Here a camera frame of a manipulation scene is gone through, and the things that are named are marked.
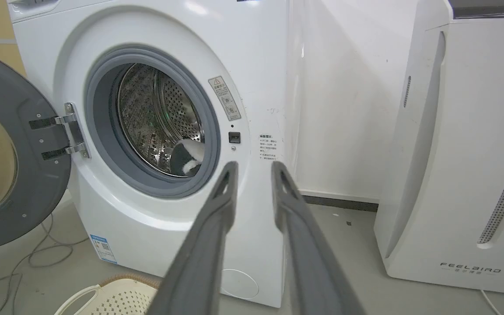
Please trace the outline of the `white plastic laundry basket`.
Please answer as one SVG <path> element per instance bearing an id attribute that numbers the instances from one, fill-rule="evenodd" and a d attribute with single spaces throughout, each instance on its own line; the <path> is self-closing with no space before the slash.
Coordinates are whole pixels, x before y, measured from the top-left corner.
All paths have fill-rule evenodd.
<path id="1" fill-rule="evenodd" d="M 114 275 L 76 292 L 54 315 L 64 315 L 78 299 L 90 293 L 92 297 L 73 315 L 146 315 L 160 283 L 134 273 Z"/>

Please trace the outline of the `dark and white garment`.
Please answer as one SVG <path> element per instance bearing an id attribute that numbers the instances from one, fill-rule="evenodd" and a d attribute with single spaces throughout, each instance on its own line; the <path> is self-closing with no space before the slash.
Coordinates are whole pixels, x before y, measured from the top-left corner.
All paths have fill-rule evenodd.
<path id="1" fill-rule="evenodd" d="M 184 138 L 172 148 L 169 160 L 170 173 L 178 177 L 194 177 L 205 156 L 205 144 Z"/>

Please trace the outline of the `grey washing machine door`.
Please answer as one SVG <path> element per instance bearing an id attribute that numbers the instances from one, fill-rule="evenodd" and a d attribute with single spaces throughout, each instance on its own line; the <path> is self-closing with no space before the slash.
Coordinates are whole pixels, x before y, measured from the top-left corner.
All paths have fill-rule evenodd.
<path id="1" fill-rule="evenodd" d="M 69 140 L 40 91 L 0 61 L 0 246 L 39 226 L 70 178 Z"/>

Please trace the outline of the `white air purifier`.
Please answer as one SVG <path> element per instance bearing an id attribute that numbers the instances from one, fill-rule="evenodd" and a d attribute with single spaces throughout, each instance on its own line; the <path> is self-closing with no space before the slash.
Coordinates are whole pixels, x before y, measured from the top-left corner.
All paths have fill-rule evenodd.
<path id="1" fill-rule="evenodd" d="M 504 0 L 418 0 L 374 233 L 390 277 L 504 293 Z"/>

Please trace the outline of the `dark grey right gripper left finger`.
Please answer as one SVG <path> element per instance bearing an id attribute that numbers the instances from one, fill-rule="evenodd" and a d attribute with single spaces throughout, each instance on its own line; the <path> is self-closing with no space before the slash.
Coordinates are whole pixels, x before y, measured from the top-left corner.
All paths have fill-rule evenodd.
<path id="1" fill-rule="evenodd" d="M 147 315 L 218 315 L 225 240 L 234 220 L 238 164 L 227 163 L 199 211 Z"/>

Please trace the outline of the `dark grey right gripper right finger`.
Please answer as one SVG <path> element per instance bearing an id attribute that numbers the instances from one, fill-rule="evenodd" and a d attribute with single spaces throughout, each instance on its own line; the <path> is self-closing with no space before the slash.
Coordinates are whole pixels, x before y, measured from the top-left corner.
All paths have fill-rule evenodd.
<path id="1" fill-rule="evenodd" d="M 281 161 L 271 167 L 274 221 L 291 263 L 294 315 L 366 315 L 308 204 Z"/>

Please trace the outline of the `white front-load washing machine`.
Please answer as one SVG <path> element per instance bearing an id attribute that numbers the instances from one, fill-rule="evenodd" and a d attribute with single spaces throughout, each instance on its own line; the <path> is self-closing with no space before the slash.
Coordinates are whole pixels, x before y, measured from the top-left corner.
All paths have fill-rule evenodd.
<path id="1" fill-rule="evenodd" d="M 230 161 L 238 200 L 221 293 L 280 308 L 290 0 L 7 0 L 27 78 L 78 125 L 68 190 L 103 261 L 164 277 Z M 194 177 L 170 173 L 184 138 Z"/>

